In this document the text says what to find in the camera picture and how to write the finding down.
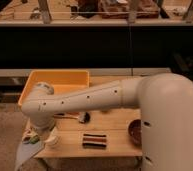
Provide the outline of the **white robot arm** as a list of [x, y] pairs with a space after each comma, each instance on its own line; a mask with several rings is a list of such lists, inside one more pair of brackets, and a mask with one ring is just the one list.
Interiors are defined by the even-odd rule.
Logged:
[[128, 78], [57, 95], [40, 82], [21, 110], [44, 129], [54, 114], [115, 108], [141, 112], [142, 171], [193, 171], [193, 82], [182, 75]]

